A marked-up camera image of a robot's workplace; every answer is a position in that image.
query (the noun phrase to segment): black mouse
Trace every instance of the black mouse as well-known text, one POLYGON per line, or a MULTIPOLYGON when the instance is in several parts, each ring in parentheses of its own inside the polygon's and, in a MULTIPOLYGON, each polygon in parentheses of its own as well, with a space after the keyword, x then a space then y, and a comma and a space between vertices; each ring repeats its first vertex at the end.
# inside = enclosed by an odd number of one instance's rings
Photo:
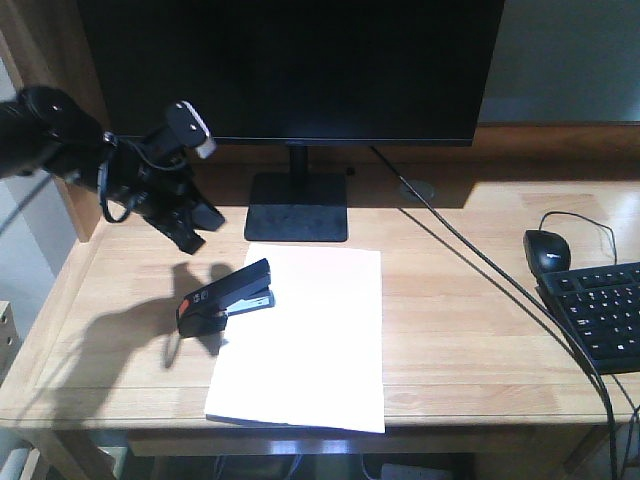
POLYGON ((524 253, 534 277, 543 273, 569 270, 571 251, 569 244, 557 233, 546 230, 524 232, 524 253))

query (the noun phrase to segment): wall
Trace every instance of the wall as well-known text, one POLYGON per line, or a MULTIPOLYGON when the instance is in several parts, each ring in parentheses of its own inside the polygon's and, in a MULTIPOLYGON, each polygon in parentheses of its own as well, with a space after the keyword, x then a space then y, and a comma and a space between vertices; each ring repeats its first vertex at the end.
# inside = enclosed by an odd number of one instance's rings
POLYGON ((639 25, 637 0, 507 0, 480 121, 640 121, 639 25))
MULTIPOLYGON (((14 95, 0 60, 0 101, 14 95)), ((11 302, 20 338, 26 337, 75 239, 48 175, 0 181, 0 298, 11 302)), ((17 443, 0 430, 0 467, 17 443)))

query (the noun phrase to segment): black stapler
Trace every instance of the black stapler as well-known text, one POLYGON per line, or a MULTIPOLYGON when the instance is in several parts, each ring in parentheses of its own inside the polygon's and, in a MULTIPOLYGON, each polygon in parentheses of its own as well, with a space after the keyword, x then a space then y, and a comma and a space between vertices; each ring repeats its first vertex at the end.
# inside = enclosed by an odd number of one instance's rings
POLYGON ((269 262, 263 258, 189 293, 176 310, 180 336, 221 332, 230 315, 272 307, 270 284, 269 262))

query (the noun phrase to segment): monitor stand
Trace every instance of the monitor stand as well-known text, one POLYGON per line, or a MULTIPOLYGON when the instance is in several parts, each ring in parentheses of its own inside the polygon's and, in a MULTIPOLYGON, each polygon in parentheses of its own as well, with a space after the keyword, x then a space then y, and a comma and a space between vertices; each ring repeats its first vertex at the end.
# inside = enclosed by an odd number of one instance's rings
POLYGON ((253 179, 244 237, 251 241, 347 240, 345 176, 308 172, 307 147, 289 147, 289 173, 253 179))

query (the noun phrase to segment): wire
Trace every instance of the wire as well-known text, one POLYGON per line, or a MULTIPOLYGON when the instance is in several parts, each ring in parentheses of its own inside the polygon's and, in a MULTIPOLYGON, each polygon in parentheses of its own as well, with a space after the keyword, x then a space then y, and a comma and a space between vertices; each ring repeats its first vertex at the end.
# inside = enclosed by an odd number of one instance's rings
POLYGON ((118 137, 111 133, 105 134, 105 142, 109 145, 109 149, 104 154, 104 160, 98 166, 98 200, 100 202, 100 208, 102 208, 102 215, 105 220, 109 223, 122 223, 133 211, 139 201, 138 195, 132 195, 129 197, 129 201, 127 205, 125 205, 125 210, 122 215, 118 218, 114 218, 109 211, 109 204, 107 203, 107 189, 109 188, 109 165, 111 161, 116 155, 116 151, 118 150, 118 137))
POLYGON ((551 215, 570 215, 572 217, 578 217, 578 218, 581 218, 582 220, 586 220, 587 222, 592 223, 593 225, 596 225, 600 228, 604 228, 605 230, 607 230, 609 232, 609 236, 611 237, 611 250, 613 251, 613 264, 614 265, 618 264, 618 248, 616 247, 616 235, 610 226, 604 225, 603 223, 596 222, 595 220, 589 217, 585 217, 584 215, 580 215, 579 213, 565 212, 563 210, 551 210, 550 212, 545 213, 540 219, 540 225, 538 226, 538 230, 542 230, 542 224, 547 219, 547 217, 550 217, 551 215))
POLYGON ((376 477, 372 477, 367 470, 367 466, 364 463, 364 454, 360 455, 360 468, 362 470, 362 474, 365 476, 367 480, 379 480, 376 477))
POLYGON ((213 480, 220 480, 222 478, 222 472, 224 471, 224 465, 227 462, 225 455, 219 455, 213 464, 213 480))
POLYGON ((298 470, 298 467, 300 466, 301 462, 302 462, 302 455, 294 456, 293 460, 291 461, 291 466, 289 467, 289 471, 287 472, 283 480, 291 480, 291 478, 293 477, 293 474, 296 473, 296 471, 298 470))
POLYGON ((431 212, 431 214, 447 229, 449 232, 455 236, 460 242, 462 242, 467 248, 469 248, 476 256, 478 256, 482 261, 484 261, 487 265, 489 265, 495 272, 497 272, 503 279, 505 279, 511 286, 513 286, 520 294, 522 294, 529 302, 531 302, 535 307, 540 310, 565 336, 566 340, 571 344, 575 354, 578 355, 578 358, 575 358, 578 366, 583 370, 585 375, 589 378, 591 383, 593 384, 596 392, 600 396, 600 399, 603 403, 603 406, 606 411, 607 416, 607 426, 609 430, 609 463, 611 470, 611 480, 619 480, 618 479, 618 463, 617 463, 617 446, 616 446, 616 425, 615 425, 615 417, 613 414, 613 406, 611 404, 611 397, 609 395, 609 391, 607 390, 607 386, 602 379, 600 373, 598 373, 597 369, 593 365, 593 362, 587 355, 587 353, 583 350, 583 348, 576 342, 576 340, 571 336, 568 330, 558 322, 558 320, 547 310, 547 308, 538 301, 533 295, 531 295, 522 285, 520 285, 513 277, 511 277, 507 272, 505 272, 502 268, 500 268, 493 260, 487 257, 480 249, 478 249, 473 243, 467 240, 458 230, 456 230, 453 225, 451 225, 435 208, 431 206, 431 204, 420 195, 418 191, 402 176, 402 174, 391 164, 391 162, 385 157, 377 148, 370 147, 371 150, 382 160, 382 162, 396 175, 396 177, 404 184, 405 187, 409 189, 409 191, 415 195, 415 197, 420 200, 420 202, 431 212))
POLYGON ((177 172, 178 170, 183 169, 187 165, 187 159, 184 157, 179 157, 180 162, 174 165, 171 165, 170 167, 165 167, 163 165, 153 163, 151 160, 149 160, 149 157, 147 157, 147 154, 142 150, 140 145, 138 145, 135 142, 132 142, 131 140, 122 139, 122 141, 127 145, 129 145, 133 150, 135 150, 138 156, 144 161, 144 163, 149 165, 151 168, 155 168, 156 170, 161 170, 163 172, 177 172))

